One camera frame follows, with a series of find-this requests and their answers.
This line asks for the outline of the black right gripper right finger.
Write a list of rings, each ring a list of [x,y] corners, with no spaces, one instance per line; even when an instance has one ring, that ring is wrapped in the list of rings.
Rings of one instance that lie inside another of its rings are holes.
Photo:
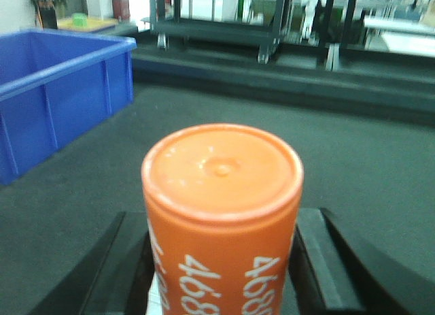
[[[433,314],[434,282],[325,208],[298,213],[288,269],[301,314]]]

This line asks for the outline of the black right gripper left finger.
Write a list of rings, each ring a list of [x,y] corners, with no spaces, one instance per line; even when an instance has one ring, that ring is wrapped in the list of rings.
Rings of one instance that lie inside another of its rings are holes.
[[[145,314],[154,261],[143,212],[120,212],[32,314]]]

